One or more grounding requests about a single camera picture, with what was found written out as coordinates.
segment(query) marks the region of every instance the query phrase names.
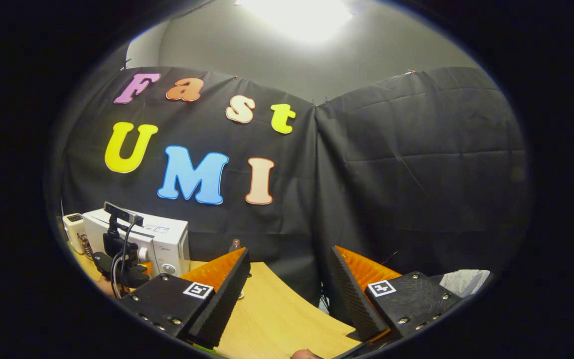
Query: human hand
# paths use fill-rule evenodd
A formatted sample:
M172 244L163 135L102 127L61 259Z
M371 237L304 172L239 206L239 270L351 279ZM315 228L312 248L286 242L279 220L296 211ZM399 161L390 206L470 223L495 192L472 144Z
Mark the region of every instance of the human hand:
M308 349L298 350L296 353L293 353L289 359L322 359L321 357L315 355Z
M95 282L96 286L106 295L111 296L112 298L114 298L114 291L112 291L112 283L110 283L110 281L103 277L103 275L101 276L101 278ZM125 288L125 291L127 293L130 292L129 288Z

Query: wooden table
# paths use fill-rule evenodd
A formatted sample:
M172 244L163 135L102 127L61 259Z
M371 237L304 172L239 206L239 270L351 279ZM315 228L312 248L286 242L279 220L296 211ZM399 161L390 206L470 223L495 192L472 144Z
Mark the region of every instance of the wooden table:
M101 279L93 261L72 251L94 281ZM205 262L192 261L190 269ZM251 263L243 287L216 353L229 359L288 359L309 349L325 359L360 344L346 335L355 329L314 307L292 291L262 262Z

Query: yellow letter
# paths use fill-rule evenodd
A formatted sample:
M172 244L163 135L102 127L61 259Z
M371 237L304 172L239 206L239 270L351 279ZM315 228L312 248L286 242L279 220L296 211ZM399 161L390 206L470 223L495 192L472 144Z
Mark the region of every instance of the yellow letter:
M232 121L248 123L254 118L252 110L255 108L254 100L243 95L236 95L230 100L230 107L225 109L225 116Z
M140 125L138 129L139 139L134 146L132 156L129 159L121 159L121 155L119 155L121 146L123 146L126 135L132 129L134 129L134 125L127 122L117 122L112 128L112 137L110 137L108 147L105 149L105 165L114 172L128 173L136 170L143 161L150 137L159 130L155 125Z
M175 87L167 91L165 97L169 98L169 100L194 101L201 96L198 91L201 91L201 88L203 88L203 80L189 77L178 80L175 85Z
M274 162L253 157L248 159L251 166L251 188L245 200L251 204L270 204L274 199L269 195L269 170Z
M274 110L272 128L281 134L289 134L292 128L287 125L287 118L296 118L296 112L291 111L291 106L287 104L272 105L270 108Z

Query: blue letter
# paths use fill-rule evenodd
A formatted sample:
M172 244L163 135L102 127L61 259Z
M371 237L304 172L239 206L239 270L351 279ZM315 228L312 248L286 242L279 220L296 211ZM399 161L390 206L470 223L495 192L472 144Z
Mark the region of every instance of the blue letter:
M230 160L223 153L211 152L201 161L196 169L189 158L189 151L181 146L168 146L165 149L168 155L168 166L163 178L163 187L157 191L159 197L176 199L176 180L180 184L180 191L186 200L192 197L194 190L201 184L196 194L196 202L207 204L221 204L221 173L223 167Z

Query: gray wall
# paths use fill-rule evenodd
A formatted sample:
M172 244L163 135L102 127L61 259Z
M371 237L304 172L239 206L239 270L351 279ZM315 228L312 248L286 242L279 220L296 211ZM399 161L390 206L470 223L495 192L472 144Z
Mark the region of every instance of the gray wall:
M355 16L322 43L291 39L234 2L216 0L172 20L162 34L158 64L239 75L315 104L408 69L480 67L419 19L372 0L354 1ZM153 55L136 60L136 43L155 44L148 41L137 38L130 45L129 67L153 64Z
M126 59L132 59L126 68L158 66L161 40L169 26L169 20L159 23L134 38L128 47Z

